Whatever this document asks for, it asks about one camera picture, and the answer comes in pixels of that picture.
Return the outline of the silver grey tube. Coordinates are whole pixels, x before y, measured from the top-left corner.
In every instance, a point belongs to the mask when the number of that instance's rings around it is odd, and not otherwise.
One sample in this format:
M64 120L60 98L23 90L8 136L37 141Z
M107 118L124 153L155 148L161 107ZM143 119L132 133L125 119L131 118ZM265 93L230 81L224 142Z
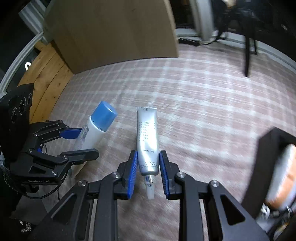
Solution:
M154 199L154 178L159 174L159 139L157 109L137 108L137 155L149 200Z

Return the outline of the white blue cap bottle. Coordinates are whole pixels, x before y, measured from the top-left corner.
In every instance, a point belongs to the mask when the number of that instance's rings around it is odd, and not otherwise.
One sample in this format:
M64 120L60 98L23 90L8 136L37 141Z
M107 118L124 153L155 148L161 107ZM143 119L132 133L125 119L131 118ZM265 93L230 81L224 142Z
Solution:
M104 134L116 117L115 108L111 104L101 101L83 126L73 150L98 149Z

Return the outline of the pine wood board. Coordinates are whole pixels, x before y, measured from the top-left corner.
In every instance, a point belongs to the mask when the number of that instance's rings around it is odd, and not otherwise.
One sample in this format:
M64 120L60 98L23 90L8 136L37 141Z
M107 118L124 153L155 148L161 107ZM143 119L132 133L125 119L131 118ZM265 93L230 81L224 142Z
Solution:
M72 78L73 73L52 44L37 42L40 54L20 80L20 85L33 83L33 102L30 107L30 122L46 121Z

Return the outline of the light wood cabinet panel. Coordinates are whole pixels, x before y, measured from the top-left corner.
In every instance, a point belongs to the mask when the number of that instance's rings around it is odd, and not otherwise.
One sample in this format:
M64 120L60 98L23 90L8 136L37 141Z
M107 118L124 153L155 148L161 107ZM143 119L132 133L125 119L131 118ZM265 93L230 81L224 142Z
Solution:
M51 1L45 23L74 74L179 55L169 1Z

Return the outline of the black storage bin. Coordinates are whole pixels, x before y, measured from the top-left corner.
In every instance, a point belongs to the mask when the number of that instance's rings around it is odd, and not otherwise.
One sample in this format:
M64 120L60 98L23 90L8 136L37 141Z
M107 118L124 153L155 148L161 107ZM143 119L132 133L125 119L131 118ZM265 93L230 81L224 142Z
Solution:
M276 127L263 134L257 141L253 173L241 202L253 218L258 216L267 196L276 161L289 144L295 145L295 136Z

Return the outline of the black power strip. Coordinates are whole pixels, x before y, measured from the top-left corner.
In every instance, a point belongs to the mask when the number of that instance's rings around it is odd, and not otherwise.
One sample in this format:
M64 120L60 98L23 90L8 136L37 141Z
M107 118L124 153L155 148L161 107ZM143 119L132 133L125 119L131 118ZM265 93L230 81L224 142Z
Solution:
M200 42L198 40L185 39L185 38L178 39L178 42L180 44L191 45L191 46L195 46L195 47L200 45Z

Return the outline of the black tripod stand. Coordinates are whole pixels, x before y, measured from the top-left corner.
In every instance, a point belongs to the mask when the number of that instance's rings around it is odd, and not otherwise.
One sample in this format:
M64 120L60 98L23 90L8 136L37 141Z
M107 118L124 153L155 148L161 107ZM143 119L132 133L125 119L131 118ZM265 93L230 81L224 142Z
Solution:
M254 10L251 9L251 1L211 1L214 11L214 21L218 24L218 35L214 42L221 40L221 35L228 32L228 26L232 20L237 21L241 32L245 37L245 65L244 75L248 77L250 65L250 40L254 43L254 53L257 54L255 40L255 22L258 20Z

